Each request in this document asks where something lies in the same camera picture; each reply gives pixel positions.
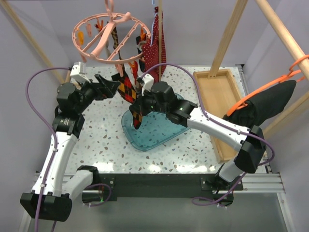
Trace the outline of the red black argyle sock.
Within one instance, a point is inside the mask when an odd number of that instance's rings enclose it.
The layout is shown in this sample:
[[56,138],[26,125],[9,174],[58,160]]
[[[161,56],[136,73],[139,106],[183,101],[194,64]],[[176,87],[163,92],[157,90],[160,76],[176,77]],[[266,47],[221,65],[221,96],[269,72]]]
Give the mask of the red black argyle sock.
[[142,123],[142,113],[139,102],[137,101],[137,92],[134,89],[128,74],[126,73],[125,69],[121,66],[122,72],[112,75],[113,81],[118,81],[120,83],[118,87],[118,93],[120,96],[130,103],[129,110],[133,117],[133,126],[137,130],[141,126]]

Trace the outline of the red beige knit sock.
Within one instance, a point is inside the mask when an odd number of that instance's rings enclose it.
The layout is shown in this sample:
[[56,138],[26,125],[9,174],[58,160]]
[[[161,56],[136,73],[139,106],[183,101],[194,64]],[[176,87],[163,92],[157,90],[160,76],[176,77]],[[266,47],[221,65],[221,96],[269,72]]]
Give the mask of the red beige knit sock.
[[140,92],[141,91],[141,85],[140,83],[138,82],[138,70],[139,70],[139,65],[136,61],[132,61],[132,62],[129,62],[128,63],[129,66],[130,66],[130,72],[131,72],[131,76],[130,76],[130,81],[134,87],[134,89],[137,91],[137,92]]

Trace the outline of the navy santa sock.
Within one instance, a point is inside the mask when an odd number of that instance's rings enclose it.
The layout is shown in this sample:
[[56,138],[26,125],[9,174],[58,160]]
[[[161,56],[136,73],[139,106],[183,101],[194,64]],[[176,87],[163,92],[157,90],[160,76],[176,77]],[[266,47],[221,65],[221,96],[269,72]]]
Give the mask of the navy santa sock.
[[[136,47],[137,47],[138,54],[142,53],[142,47],[146,44],[146,42],[147,42],[146,33],[141,33],[139,36],[136,37]],[[140,66],[140,71],[144,72],[145,71],[144,56],[141,56],[139,58],[139,66]]]

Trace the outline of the brown yellow argyle sock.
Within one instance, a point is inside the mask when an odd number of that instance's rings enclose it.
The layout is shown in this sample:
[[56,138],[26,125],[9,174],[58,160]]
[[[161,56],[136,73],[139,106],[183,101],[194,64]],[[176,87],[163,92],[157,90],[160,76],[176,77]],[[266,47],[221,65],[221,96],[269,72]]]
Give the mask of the brown yellow argyle sock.
[[115,50],[118,47],[118,45],[119,45],[117,28],[116,27],[112,30],[111,35],[112,35],[112,38],[113,38],[113,48]]

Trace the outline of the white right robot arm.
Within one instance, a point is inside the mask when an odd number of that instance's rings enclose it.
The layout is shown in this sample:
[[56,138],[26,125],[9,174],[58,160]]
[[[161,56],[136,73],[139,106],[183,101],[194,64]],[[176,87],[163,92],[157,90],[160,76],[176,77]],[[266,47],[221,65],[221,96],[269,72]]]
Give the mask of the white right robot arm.
[[157,112],[165,114],[176,125],[205,132],[233,148],[237,152],[236,156],[223,164],[214,178],[217,188],[221,190],[231,186],[241,174],[255,173],[266,150],[259,127],[249,129],[211,115],[197,104],[178,98],[166,82],[156,83],[138,96],[129,110],[136,129],[140,127],[144,116]]

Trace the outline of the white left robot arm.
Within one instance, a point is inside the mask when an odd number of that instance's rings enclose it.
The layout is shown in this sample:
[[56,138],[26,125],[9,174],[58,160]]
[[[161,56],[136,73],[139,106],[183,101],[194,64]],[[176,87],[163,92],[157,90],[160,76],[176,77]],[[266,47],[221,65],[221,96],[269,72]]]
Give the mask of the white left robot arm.
[[81,88],[64,83],[57,88],[58,106],[51,129],[50,148],[42,171],[31,192],[23,193],[21,205],[35,220],[64,222],[68,219],[73,201],[86,188],[101,184],[97,167],[83,165],[63,183],[69,157],[84,125],[83,112],[93,101],[113,98],[120,85],[117,81],[95,75],[96,82],[81,80]]

